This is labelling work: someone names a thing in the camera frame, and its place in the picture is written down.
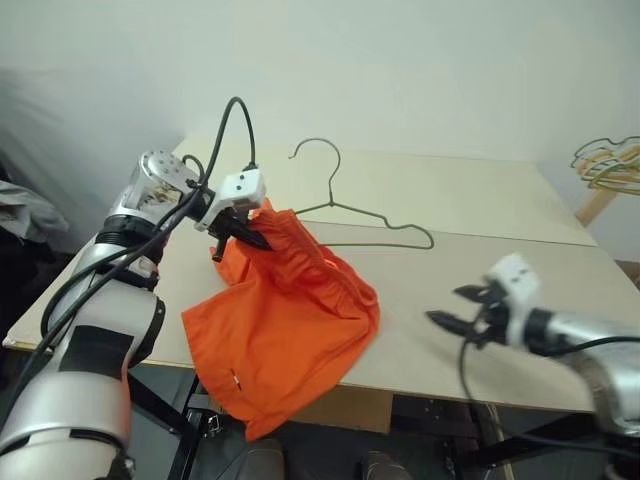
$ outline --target orange cloth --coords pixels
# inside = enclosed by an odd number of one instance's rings
[[[251,225],[274,251],[230,242],[218,264],[230,288],[182,314],[200,380],[249,441],[336,385],[380,318],[375,290],[293,211]]]

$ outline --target person's foot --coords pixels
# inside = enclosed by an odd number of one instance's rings
[[[362,467],[362,480],[412,480],[402,465],[383,452],[367,453]]]
[[[284,455],[278,441],[252,443],[236,480],[284,480]]]

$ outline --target hanger hook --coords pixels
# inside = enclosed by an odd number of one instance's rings
[[[300,143],[298,143],[298,145],[296,146],[295,150],[293,151],[293,155],[289,156],[289,160],[295,158],[296,155],[298,155],[298,150],[300,150],[300,147],[302,145],[304,145],[305,143],[308,143],[308,142],[326,143],[327,145],[329,145],[331,148],[333,148],[336,151],[336,155],[338,156],[338,164],[336,165],[336,168],[333,170],[333,173],[329,177],[329,205],[333,205],[333,203],[334,203],[333,202],[333,189],[331,188],[331,182],[333,181],[333,177],[335,177],[336,173],[338,173],[338,170],[340,169],[340,162],[342,161],[342,157],[340,156],[340,150],[338,149],[338,147],[335,146],[335,144],[331,140],[327,140],[326,138],[320,138],[320,137],[305,138]]]

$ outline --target wire hanger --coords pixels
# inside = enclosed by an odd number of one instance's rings
[[[324,246],[326,247],[352,247],[352,246],[353,247],[397,247],[397,248],[412,248],[415,250],[431,250],[433,248],[435,243],[433,241],[433,237],[431,236],[431,233],[429,233],[427,230],[420,227],[419,225],[414,225],[413,223],[409,223],[407,225],[399,225],[399,226],[391,225],[389,223],[389,220],[387,220],[387,217],[385,217],[384,215],[380,215],[379,213],[369,212],[367,210],[362,210],[361,208],[350,207],[348,205],[344,205],[343,203],[336,202],[333,197],[333,189],[331,186],[331,182],[333,181],[333,177],[336,176],[336,173],[338,173],[338,170],[340,169],[340,163],[342,161],[340,150],[338,150],[338,147],[336,147],[333,144],[333,142],[331,142],[330,140],[327,140],[326,138],[319,138],[319,137],[306,138],[302,140],[300,143],[298,143],[298,145],[296,146],[293,152],[293,155],[291,155],[289,159],[295,158],[296,155],[298,155],[298,150],[300,150],[300,147],[302,147],[302,145],[308,142],[323,142],[329,145],[331,148],[335,150],[336,155],[338,156],[338,163],[336,165],[336,168],[333,170],[333,173],[329,177],[329,201],[326,203],[322,203],[320,205],[316,205],[314,207],[303,208],[302,210],[298,210],[296,212],[296,215],[312,212],[314,210],[320,210],[321,208],[325,208],[325,207],[331,207],[331,208],[337,207],[337,208],[342,208],[344,210],[349,210],[351,212],[360,213],[362,215],[378,218],[382,220],[385,226],[391,230],[404,230],[407,228],[418,230],[424,233],[429,239],[429,243],[427,245],[408,245],[404,243],[324,243],[323,244]]]

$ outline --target white wall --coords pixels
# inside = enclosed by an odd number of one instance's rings
[[[640,131],[639,23],[637,0],[4,0],[0,146],[76,243],[140,151],[215,131],[234,94],[258,142],[541,162],[575,208],[575,148]],[[637,198],[594,227],[640,257]]]

